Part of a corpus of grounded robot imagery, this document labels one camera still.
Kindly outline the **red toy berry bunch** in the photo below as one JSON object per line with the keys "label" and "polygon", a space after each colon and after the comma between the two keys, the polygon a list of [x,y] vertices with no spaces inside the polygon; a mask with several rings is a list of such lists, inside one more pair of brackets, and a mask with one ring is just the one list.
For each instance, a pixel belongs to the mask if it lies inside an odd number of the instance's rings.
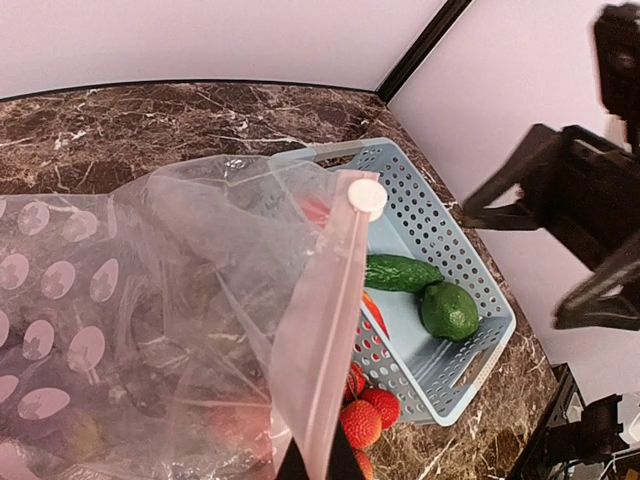
{"label": "red toy berry bunch", "polygon": [[[397,423],[401,415],[400,403],[392,393],[369,386],[362,368],[355,362],[347,376],[344,400],[340,425],[363,476],[372,479],[374,467],[365,450],[380,439],[383,431]],[[272,457],[270,423],[266,411],[252,408],[240,408],[230,413],[215,410],[209,416],[214,434],[228,439],[235,448],[245,440],[255,441],[257,456],[267,460]]]}

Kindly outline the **green toy lime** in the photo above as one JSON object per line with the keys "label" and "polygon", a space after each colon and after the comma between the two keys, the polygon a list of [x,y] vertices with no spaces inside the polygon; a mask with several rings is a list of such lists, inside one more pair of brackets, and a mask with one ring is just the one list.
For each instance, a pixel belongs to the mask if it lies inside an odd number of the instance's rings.
{"label": "green toy lime", "polygon": [[421,320],[435,338],[464,342],[479,329],[476,303],[460,286],[441,282],[428,286],[421,303]]}

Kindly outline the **green toy cucumber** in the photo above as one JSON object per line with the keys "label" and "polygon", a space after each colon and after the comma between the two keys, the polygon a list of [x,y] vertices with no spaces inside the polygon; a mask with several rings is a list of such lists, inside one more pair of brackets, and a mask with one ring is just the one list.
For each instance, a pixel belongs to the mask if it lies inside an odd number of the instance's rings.
{"label": "green toy cucumber", "polygon": [[367,256],[366,288],[419,294],[426,287],[443,281],[444,276],[437,267],[421,260],[391,254]]}

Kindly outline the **clear dotted zip top bag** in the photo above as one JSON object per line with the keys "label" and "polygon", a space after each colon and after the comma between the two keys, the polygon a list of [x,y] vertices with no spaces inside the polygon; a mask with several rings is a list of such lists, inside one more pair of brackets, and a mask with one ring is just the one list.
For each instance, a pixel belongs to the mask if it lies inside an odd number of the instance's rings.
{"label": "clear dotted zip top bag", "polygon": [[[321,229],[295,198],[329,209]],[[71,463],[1,438],[5,479],[327,476],[360,318],[375,173],[215,156],[108,194],[1,199],[1,351],[83,376],[105,450]],[[264,410],[272,457],[212,432]]]}

